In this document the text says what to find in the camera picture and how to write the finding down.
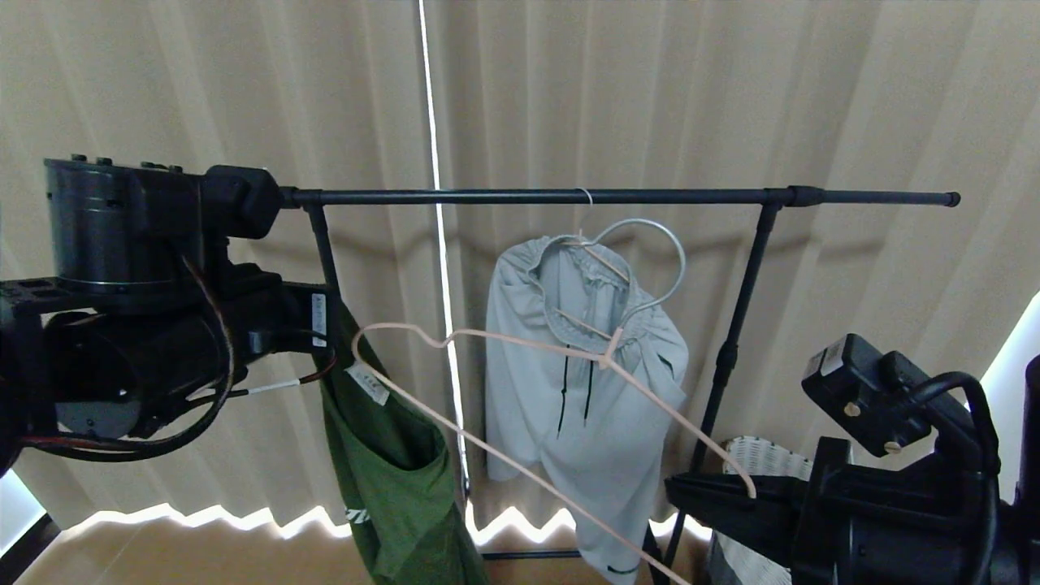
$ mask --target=floor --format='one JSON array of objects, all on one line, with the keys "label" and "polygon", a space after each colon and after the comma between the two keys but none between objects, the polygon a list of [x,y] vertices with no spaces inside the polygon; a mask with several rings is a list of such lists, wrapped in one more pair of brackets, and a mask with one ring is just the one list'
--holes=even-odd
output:
[{"label": "floor", "polygon": [[[557,531],[532,545],[505,531],[489,551],[567,549],[573,533]],[[675,569],[692,578],[706,544],[683,534]],[[606,583],[581,559],[489,561],[493,583]],[[349,537],[334,537],[317,523],[283,538],[272,525],[242,531],[224,520],[196,528],[170,518],[137,525],[103,523],[59,536],[16,585],[173,585],[207,584],[368,584],[371,583]],[[649,584],[646,567],[641,585]]]}]

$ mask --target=rack bottom bar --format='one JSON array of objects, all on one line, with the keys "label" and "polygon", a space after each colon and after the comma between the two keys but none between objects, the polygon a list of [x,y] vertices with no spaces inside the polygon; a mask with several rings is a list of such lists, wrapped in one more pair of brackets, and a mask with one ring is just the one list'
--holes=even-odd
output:
[{"label": "rack bottom bar", "polygon": [[576,559],[581,557],[577,551],[516,551],[513,553],[485,553],[486,561],[512,561],[520,559]]}]

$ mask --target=black drawstring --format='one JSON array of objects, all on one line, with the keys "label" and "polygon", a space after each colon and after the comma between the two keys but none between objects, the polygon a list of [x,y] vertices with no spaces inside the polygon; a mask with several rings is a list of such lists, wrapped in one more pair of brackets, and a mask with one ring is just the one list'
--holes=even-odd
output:
[{"label": "black drawstring", "polygon": [[593,371],[593,362],[590,361],[589,362],[589,393],[586,395],[586,413],[584,413],[584,418],[582,419],[582,423],[581,423],[582,425],[586,425],[586,424],[589,423],[589,401],[592,399],[592,371]]},{"label": "black drawstring", "polygon": [[564,356],[564,388],[560,390],[560,423],[556,424],[556,438],[560,438],[560,431],[564,428],[564,409],[567,408],[567,364],[570,362],[571,356]]}]

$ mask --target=curtain fold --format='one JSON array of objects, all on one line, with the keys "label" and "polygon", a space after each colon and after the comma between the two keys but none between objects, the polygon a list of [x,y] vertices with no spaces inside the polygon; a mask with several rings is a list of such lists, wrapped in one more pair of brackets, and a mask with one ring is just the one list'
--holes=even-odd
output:
[{"label": "curtain fold", "polygon": [[[758,187],[959,190],[956,209],[820,206],[780,213],[714,437],[763,436],[811,456],[843,436],[801,391],[809,356],[849,331],[927,372],[981,376],[1040,284],[1031,218],[1040,6],[1030,4],[430,3],[446,188]],[[699,423],[758,209],[595,206],[596,233],[647,217],[690,269],[665,305],[691,349],[685,413]],[[484,325],[497,256],[572,232],[581,206],[446,209],[457,327]],[[667,240],[612,243],[664,292]],[[484,431],[483,344],[460,344],[467,426]],[[666,473],[692,437],[675,432]],[[919,454],[873,460],[900,465]],[[872,460],[860,453],[859,460]],[[560,507],[530,482],[487,480],[470,451],[478,526],[508,506]],[[666,512],[664,501],[660,512]]]},{"label": "curtain fold", "polygon": [[[266,167],[302,187],[432,183],[418,12],[412,3],[318,0],[6,2],[0,10],[3,278],[53,274],[43,158],[72,152],[182,164]],[[424,207],[328,210],[340,286],[362,323],[406,320],[443,334],[436,220]],[[320,282],[310,224],[281,213],[270,234],[236,240],[235,261]],[[450,408],[444,359],[376,336],[402,386]],[[243,387],[313,371],[269,356]],[[183,428],[188,422],[174,425]],[[199,440],[141,463],[89,464],[32,450],[16,470],[61,527],[99,509],[270,507],[284,524],[343,508],[317,387],[232,400]]]}]

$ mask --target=green garment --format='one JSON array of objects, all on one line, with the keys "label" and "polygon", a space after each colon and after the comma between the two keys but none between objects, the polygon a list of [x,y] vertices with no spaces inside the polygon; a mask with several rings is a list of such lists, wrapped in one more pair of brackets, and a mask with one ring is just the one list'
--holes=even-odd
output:
[{"label": "green garment", "polygon": [[[346,368],[358,324],[340,305],[338,363],[321,381],[326,433],[354,539],[376,585],[486,585],[454,503],[454,475],[440,430],[383,388],[379,404]],[[368,341],[365,360],[385,373]],[[323,365],[324,358],[315,358]]]}]

